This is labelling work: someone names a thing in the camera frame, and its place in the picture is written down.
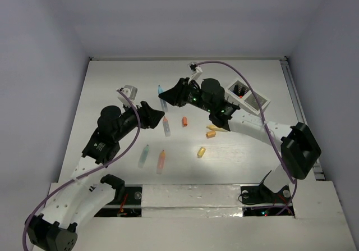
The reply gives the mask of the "blue pastel marker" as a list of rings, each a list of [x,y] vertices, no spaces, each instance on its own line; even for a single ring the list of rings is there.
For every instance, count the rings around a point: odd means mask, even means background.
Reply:
[[[161,87],[160,85],[158,85],[158,95],[160,95],[160,94],[162,94],[162,93],[163,93],[163,89],[162,89],[162,87]],[[162,107],[162,110],[163,110],[164,112],[168,112],[168,106],[167,106],[166,101],[163,100],[163,99],[161,99],[161,98],[159,98],[159,100],[160,100],[160,105],[161,105],[161,107]]]

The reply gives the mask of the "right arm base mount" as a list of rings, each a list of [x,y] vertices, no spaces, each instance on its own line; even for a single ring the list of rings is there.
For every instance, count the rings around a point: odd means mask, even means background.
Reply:
[[[262,180],[258,185],[241,186],[237,199],[245,217],[295,216],[288,185],[273,193]]]

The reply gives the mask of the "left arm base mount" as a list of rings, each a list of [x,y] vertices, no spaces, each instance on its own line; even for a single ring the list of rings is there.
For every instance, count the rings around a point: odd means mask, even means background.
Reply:
[[[126,186],[121,200],[113,199],[95,217],[141,217],[142,186]]]

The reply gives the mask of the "orange clear marker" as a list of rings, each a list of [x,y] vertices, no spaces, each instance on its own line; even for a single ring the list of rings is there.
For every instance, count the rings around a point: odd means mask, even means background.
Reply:
[[[169,137],[171,135],[171,131],[170,131],[168,119],[165,116],[163,117],[162,123],[163,123],[165,136]]]

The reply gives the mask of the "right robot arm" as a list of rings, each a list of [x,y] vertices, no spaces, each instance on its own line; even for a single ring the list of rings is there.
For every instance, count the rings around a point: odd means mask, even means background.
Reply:
[[[159,98],[172,106],[187,104],[209,114],[216,127],[247,135],[274,148],[279,166],[270,171],[258,188],[259,197],[272,201],[291,181],[306,178],[321,155],[321,149],[310,128],[301,122],[294,126],[265,121],[225,98],[225,90],[218,80],[208,78],[201,84],[189,78],[159,94]]]

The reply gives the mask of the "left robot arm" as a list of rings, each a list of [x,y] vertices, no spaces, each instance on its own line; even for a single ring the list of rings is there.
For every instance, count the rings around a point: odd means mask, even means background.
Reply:
[[[125,197],[125,182],[109,173],[108,166],[125,155],[119,142],[132,130],[154,129],[163,111],[142,101],[124,112],[117,106],[102,109],[71,178],[37,206],[25,222],[23,249],[30,241],[42,250],[72,250],[79,232],[108,204]]]

